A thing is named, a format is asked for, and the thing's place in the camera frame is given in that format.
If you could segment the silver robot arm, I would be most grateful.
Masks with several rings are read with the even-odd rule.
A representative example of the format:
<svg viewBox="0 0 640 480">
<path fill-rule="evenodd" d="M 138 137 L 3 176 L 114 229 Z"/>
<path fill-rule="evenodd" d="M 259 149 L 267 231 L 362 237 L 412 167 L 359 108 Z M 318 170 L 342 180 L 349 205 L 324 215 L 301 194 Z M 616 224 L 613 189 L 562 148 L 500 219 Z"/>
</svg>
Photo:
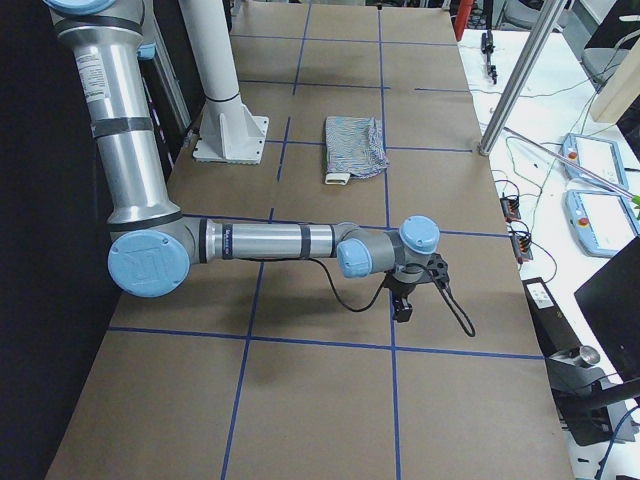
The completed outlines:
<svg viewBox="0 0 640 480">
<path fill-rule="evenodd" d="M 58 39 L 75 57 L 91 131 L 106 174 L 113 212 L 108 269 L 124 291 L 158 297 L 177 288 L 194 264 L 213 259 L 337 260 L 347 278 L 383 273 L 394 319 L 409 320 L 409 295 L 433 284 L 449 300 L 440 232 L 424 216 L 396 231 L 353 223 L 233 224 L 187 217 L 167 193 L 138 58 L 153 25 L 148 1 L 52 1 Z"/>
</svg>

